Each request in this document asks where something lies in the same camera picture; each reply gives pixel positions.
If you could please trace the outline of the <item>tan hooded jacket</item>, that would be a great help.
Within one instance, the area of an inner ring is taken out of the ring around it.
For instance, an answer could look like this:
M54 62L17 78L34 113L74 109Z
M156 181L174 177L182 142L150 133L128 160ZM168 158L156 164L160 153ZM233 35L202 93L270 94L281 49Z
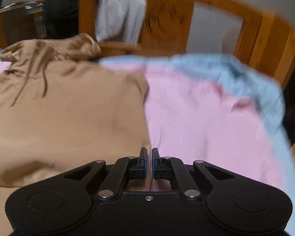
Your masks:
M99 54L88 34L2 51L10 67L0 73L0 235L12 231L5 202L18 188L151 146L145 77L103 68Z

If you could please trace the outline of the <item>black clothes pile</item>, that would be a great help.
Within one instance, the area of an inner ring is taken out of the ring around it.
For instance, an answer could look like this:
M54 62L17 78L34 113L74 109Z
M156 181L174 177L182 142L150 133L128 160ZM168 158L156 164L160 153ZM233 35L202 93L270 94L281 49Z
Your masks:
M62 40L79 33L79 0L44 0L43 22L49 39Z

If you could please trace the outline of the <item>pink duvet cover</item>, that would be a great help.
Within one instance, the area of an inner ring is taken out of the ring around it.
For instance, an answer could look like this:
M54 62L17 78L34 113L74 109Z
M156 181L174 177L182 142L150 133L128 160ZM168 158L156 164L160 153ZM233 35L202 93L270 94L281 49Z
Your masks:
M278 160L254 104L170 69L136 69L147 83L144 114L152 147L191 164L197 159L284 187Z

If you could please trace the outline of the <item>light blue bed sheet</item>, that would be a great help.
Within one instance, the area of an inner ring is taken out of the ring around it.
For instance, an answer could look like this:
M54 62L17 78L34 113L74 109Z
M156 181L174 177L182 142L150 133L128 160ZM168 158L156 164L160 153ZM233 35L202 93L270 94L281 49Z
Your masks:
M229 96L251 101L268 136L284 179L281 189L293 203L287 231L295 235L295 161L282 120L285 103L281 86L272 78L241 63L230 54L187 54L171 58L123 56L100 60L111 71L134 72L136 69L170 69L196 82L214 82Z

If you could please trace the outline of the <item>white grey towel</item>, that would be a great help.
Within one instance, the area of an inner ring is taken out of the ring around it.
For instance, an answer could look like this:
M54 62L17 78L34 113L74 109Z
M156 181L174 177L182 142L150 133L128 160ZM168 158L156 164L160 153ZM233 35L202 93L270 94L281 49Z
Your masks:
M137 44L146 6L146 0L99 0L95 20L96 40Z

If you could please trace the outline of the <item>wooden bed headboard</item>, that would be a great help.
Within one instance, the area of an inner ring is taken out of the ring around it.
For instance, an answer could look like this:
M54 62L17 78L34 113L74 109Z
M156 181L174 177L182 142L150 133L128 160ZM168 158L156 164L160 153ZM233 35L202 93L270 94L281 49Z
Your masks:
M295 31L275 13L238 0L147 0L137 45L101 42L102 56L170 56L186 52L193 8L202 3L242 20L234 55L285 86L295 67ZM79 31L95 36L96 0L79 0Z

